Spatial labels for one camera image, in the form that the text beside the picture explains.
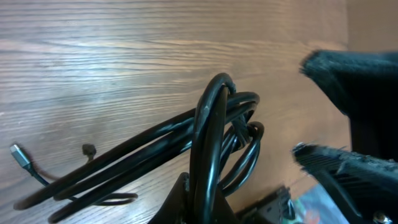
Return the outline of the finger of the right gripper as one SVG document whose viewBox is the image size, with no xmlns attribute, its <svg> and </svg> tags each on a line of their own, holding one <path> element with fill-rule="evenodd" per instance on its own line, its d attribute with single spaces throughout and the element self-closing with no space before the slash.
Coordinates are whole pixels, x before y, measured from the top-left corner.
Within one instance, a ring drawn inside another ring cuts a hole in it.
<svg viewBox="0 0 398 224">
<path fill-rule="evenodd" d="M 316 50 L 301 72 L 349 118 L 353 151 L 397 160 L 397 52 Z"/>
<path fill-rule="evenodd" d="M 300 143 L 292 154 L 349 223 L 397 223 L 397 162 Z"/>
</svg>

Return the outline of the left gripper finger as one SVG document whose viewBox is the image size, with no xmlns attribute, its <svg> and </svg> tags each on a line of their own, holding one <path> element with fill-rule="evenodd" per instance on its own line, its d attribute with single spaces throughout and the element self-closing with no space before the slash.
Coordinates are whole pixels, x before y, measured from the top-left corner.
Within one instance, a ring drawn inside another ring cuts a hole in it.
<svg viewBox="0 0 398 224">
<path fill-rule="evenodd" d="M 189 173 L 182 172 L 164 203 L 148 224 L 189 223 L 188 219 L 188 180 Z M 216 224 L 239 223 L 220 189 L 216 190 L 211 222 Z"/>
</svg>

